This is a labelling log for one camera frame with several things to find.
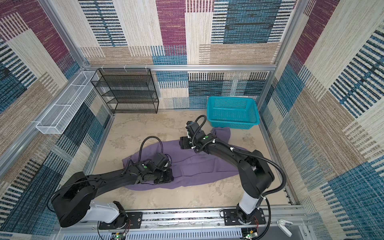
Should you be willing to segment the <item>purple trousers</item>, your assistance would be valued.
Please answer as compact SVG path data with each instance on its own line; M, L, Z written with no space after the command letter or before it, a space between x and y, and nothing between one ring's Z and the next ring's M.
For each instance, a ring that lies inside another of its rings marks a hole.
M164 153L172 159L171 169L174 180L165 184L127 185L133 191L147 191L156 188L176 189L213 183L239 174L236 167L226 161L204 152L195 154L191 149L182 150L178 140L163 142Z

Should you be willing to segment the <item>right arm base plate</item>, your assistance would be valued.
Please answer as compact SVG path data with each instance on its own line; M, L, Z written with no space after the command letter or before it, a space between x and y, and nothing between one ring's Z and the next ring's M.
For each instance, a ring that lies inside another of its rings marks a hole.
M219 213L226 226L235 225L264 225L265 214L262 209L255 209L251 214L245 214L241 209L223 209Z

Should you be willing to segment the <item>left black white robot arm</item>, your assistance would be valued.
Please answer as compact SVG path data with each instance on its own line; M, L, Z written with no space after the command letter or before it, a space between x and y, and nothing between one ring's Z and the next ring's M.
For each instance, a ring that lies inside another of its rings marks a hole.
M154 185L173 181L171 161L168 157L133 163L129 161L124 169L99 175L74 174L51 197L54 212L62 228L78 222L100 221L122 228L128 221L123 206L97 202L96 197L112 190L152 182Z

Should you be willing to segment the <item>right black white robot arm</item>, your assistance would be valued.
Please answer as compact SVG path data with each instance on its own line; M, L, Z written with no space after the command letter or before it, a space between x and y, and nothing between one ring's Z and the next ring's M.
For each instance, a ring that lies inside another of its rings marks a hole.
M269 164L261 155L231 146L211 136L204 136L197 143L193 143L191 137L181 137L180 147L214 155L238 169L244 190L243 197L237 205L238 220L246 225L253 221L255 211L265 199L265 191L275 180Z

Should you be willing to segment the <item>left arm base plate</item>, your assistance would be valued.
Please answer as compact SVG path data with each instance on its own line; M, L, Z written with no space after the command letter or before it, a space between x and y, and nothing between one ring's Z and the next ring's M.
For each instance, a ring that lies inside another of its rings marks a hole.
M142 224L143 212L128 212L119 214L119 216L111 223L101 222L99 230L128 230L139 229Z

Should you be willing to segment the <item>teal plastic basket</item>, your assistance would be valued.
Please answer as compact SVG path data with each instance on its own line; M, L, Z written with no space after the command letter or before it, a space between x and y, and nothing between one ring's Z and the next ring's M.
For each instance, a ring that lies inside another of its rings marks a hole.
M260 124L255 100L238 97L209 97L207 119L214 128L249 130Z

